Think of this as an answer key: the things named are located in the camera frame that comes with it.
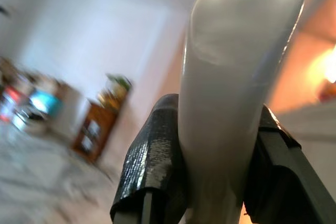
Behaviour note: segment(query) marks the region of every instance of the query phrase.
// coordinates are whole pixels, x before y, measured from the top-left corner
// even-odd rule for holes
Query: warm light
[[[331,83],[336,82],[336,46],[327,59],[325,67],[325,78]]]

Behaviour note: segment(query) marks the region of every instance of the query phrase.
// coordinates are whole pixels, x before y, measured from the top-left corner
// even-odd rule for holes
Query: white cylindrical object
[[[303,0],[196,0],[179,101],[191,223],[238,223],[261,109]]]

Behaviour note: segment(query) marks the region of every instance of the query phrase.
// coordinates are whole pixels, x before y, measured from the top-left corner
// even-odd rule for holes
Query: white plastic tube
[[[261,109],[302,7],[303,0],[196,0],[178,123],[191,223],[238,223]]]

